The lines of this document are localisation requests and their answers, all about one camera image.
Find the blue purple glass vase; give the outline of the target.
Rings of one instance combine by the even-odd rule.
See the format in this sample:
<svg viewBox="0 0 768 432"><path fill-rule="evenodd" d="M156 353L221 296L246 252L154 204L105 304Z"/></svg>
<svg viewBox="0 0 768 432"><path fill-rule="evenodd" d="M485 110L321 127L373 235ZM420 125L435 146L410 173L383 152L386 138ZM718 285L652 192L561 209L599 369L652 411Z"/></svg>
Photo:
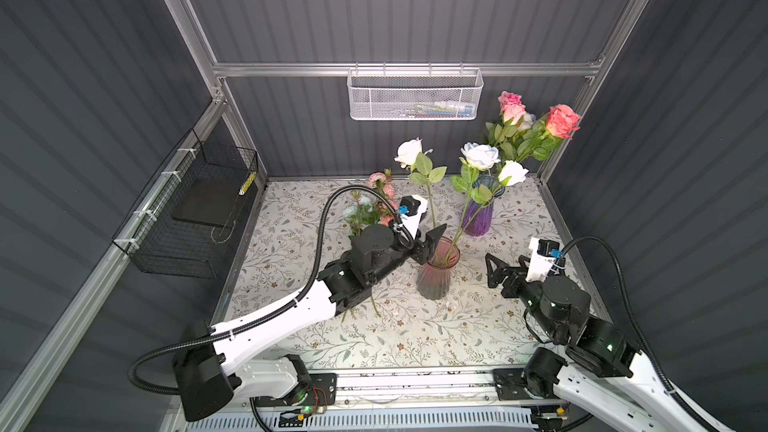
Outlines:
<svg viewBox="0 0 768 432"><path fill-rule="evenodd" d="M472 237L483 236L489 231L493 218L494 202L504 193L504 187L499 184L494 176L481 175L475 182L474 187L478 188L480 185L485 185L494 195L485 204L478 203L474 199L470 200L462 221L462 229L466 235Z"/></svg>

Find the red glass vase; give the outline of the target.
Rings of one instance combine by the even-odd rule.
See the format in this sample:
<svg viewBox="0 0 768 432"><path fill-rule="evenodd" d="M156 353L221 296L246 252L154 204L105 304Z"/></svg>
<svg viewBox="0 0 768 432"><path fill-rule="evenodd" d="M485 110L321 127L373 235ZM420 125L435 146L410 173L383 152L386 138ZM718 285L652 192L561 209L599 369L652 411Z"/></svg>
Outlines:
<svg viewBox="0 0 768 432"><path fill-rule="evenodd" d="M461 253L449 238L441 238L433 257L422 266L416 278L417 291L426 299L444 298L451 286L452 273Z"/></svg>

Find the pale pink rose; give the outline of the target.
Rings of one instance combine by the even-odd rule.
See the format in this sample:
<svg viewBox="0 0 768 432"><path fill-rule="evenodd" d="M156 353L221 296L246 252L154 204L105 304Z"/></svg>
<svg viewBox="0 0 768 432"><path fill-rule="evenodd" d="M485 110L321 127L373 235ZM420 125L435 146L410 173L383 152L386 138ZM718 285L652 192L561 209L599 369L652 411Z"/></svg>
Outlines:
<svg viewBox="0 0 768 432"><path fill-rule="evenodd" d="M431 152L432 149L425 150L423 148L420 138L415 138L399 145L394 161L408 171L408 179L411 182L425 188L432 226L437 228L434 187L445 177L447 167L436 167L428 157Z"/></svg>

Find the white blue rose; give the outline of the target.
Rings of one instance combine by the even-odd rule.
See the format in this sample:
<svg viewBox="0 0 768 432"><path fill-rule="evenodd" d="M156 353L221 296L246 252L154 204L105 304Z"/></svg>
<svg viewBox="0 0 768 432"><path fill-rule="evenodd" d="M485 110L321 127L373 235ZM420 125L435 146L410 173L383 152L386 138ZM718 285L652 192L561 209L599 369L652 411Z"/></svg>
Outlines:
<svg viewBox="0 0 768 432"><path fill-rule="evenodd" d="M496 198L503 184L492 174L500 163L499 151L487 144L468 142L461 148L460 174L450 178L452 187L465 196L460 217L460 228L451 240L448 251L440 254L442 265L450 262L451 250L458 245L466 228L471 225L480 211L487 208Z"/></svg>

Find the light pink rose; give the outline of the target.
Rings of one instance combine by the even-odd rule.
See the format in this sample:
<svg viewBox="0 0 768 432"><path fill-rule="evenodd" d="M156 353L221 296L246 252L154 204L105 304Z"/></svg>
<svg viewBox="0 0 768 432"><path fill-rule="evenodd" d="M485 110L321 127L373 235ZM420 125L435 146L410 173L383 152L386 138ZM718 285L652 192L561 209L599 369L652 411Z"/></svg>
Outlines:
<svg viewBox="0 0 768 432"><path fill-rule="evenodd" d="M501 106L499 119L486 124L485 143L499 150L505 158L514 159L513 142L522 132L528 114L522 103Z"/></svg>

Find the coral pink rose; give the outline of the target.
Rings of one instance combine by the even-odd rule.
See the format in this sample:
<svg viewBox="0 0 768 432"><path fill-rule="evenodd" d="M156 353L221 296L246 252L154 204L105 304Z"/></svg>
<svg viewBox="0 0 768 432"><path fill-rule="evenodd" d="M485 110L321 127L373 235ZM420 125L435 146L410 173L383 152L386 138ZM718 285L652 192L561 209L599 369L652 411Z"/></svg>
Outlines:
<svg viewBox="0 0 768 432"><path fill-rule="evenodd" d="M515 147L517 161L524 162L530 157L539 162L548 160L579 129L580 120L581 117L570 106L552 106L522 135L522 141Z"/></svg>

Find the magenta pink rose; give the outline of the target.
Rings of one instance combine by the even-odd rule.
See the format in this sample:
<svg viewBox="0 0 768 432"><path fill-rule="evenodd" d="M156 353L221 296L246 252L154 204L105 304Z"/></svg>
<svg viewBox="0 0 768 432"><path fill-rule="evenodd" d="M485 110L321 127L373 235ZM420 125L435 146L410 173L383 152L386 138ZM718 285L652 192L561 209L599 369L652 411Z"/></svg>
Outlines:
<svg viewBox="0 0 768 432"><path fill-rule="evenodd" d="M504 142L509 136L514 136L518 130L518 123L526 113L526 106L522 102L522 96L503 91L498 97L500 105L500 130L496 133L498 144Z"/></svg>

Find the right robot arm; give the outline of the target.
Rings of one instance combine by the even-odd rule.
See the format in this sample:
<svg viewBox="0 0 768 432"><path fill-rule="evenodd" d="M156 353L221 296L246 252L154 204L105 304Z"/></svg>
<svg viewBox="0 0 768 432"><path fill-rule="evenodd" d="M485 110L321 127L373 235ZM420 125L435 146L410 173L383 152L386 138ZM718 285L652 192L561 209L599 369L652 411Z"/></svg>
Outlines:
<svg viewBox="0 0 768 432"><path fill-rule="evenodd" d="M521 257L514 267L487 254L487 281L503 297L518 299L547 339L522 370L493 372L497 395L514 400L560 399L619 431L725 431L717 420L673 384L664 384L648 353L613 323L590 313L591 297L556 273L526 279L529 267L557 268L562 257Z"/></svg>

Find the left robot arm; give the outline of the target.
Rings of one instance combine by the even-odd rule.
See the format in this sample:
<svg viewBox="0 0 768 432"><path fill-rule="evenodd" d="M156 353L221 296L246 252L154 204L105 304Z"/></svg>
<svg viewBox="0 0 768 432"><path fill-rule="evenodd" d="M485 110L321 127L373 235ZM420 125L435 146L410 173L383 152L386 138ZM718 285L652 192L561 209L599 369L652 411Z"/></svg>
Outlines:
<svg viewBox="0 0 768 432"><path fill-rule="evenodd" d="M407 260L431 259L446 228L417 236L408 249L392 228L375 224L353 238L350 250L319 272L307 296L293 295L239 319L216 325L224 338L178 352L173 368L187 421L207 418L235 399L292 406L312 389L311 376L296 354L260 360L258 354L287 336L330 320L370 298L374 285Z"/></svg>

